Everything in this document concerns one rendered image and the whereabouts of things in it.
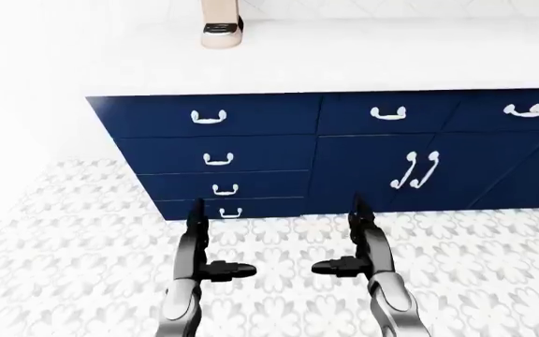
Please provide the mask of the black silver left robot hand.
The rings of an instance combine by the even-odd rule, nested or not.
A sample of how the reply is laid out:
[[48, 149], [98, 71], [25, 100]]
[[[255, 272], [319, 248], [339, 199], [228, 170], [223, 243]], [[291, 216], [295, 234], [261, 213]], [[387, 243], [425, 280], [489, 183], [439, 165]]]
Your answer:
[[203, 199], [196, 198], [186, 219], [186, 231], [180, 238], [175, 255], [174, 280], [227, 283], [235, 278], [254, 276], [257, 272], [255, 266], [246, 263], [230, 263], [224, 260], [208, 263], [206, 249], [210, 240], [209, 223]]

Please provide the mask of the wide navy drawer front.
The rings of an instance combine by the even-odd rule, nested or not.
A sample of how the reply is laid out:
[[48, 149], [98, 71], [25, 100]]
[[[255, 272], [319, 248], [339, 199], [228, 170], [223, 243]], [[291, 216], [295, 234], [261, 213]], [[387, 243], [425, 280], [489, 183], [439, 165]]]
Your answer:
[[[313, 134], [318, 94], [92, 96], [87, 101], [115, 139]], [[197, 125], [227, 112], [223, 122]]]

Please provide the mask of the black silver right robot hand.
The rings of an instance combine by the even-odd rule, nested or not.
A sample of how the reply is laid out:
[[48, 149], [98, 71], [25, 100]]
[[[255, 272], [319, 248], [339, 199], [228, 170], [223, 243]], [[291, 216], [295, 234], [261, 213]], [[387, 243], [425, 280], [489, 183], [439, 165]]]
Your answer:
[[339, 278], [364, 274], [368, 280], [376, 273], [395, 271], [386, 234], [376, 225], [373, 210], [359, 193], [354, 194], [353, 207], [347, 219], [350, 239], [356, 246], [355, 254], [314, 263], [311, 271]]

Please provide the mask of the navy cabinet door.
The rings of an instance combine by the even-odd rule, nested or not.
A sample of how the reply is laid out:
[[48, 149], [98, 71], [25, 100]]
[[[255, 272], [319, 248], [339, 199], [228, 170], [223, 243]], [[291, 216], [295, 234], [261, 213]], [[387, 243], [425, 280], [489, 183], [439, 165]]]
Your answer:
[[539, 131], [438, 134], [420, 154], [393, 212], [466, 210], [539, 145]]
[[376, 212], [390, 212], [432, 138], [432, 134], [319, 137], [305, 212], [350, 212], [355, 193]]
[[472, 210], [539, 208], [539, 146], [480, 196]]

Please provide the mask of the medium navy drawer front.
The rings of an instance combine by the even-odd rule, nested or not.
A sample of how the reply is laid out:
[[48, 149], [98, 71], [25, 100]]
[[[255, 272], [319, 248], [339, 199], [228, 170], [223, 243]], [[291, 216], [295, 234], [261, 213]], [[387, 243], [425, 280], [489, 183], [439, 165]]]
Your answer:
[[[311, 167], [314, 136], [194, 137], [117, 139], [126, 162], [137, 174], [211, 173], [253, 170], [307, 170]], [[207, 166], [203, 154], [229, 165]]]

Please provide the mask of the navy blue kitchen cabinet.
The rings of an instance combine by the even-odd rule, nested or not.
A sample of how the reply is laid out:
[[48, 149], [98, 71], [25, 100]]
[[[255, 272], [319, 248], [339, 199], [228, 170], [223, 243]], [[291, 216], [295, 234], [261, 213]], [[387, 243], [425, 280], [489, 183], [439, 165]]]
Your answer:
[[539, 208], [539, 89], [87, 101], [167, 220]]

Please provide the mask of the lowest navy drawer front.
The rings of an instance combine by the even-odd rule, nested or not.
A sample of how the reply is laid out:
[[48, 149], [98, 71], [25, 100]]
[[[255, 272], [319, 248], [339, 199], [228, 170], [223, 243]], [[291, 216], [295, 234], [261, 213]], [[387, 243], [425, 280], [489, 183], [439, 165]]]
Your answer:
[[[185, 220], [194, 204], [193, 200], [154, 201], [157, 210], [168, 221]], [[234, 213], [243, 209], [240, 218], [284, 218], [303, 214], [305, 198], [208, 198], [204, 201], [205, 215], [221, 218], [218, 210]]]

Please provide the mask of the small navy drawer front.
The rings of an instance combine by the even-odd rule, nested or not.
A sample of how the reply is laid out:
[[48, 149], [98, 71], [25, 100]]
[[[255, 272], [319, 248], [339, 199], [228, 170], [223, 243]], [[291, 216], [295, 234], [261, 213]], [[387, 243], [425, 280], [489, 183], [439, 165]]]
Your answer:
[[[137, 176], [154, 201], [192, 198], [291, 198], [306, 196], [308, 170], [253, 171], [231, 173], [167, 173]], [[215, 196], [211, 190], [239, 185], [234, 196]]]

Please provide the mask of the beige countertop appliance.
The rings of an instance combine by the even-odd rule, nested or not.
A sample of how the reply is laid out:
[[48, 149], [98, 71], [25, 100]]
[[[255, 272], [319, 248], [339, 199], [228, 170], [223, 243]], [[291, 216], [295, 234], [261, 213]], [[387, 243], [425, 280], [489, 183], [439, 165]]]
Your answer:
[[238, 0], [201, 0], [201, 7], [202, 46], [210, 50], [237, 47], [242, 41], [244, 27]]

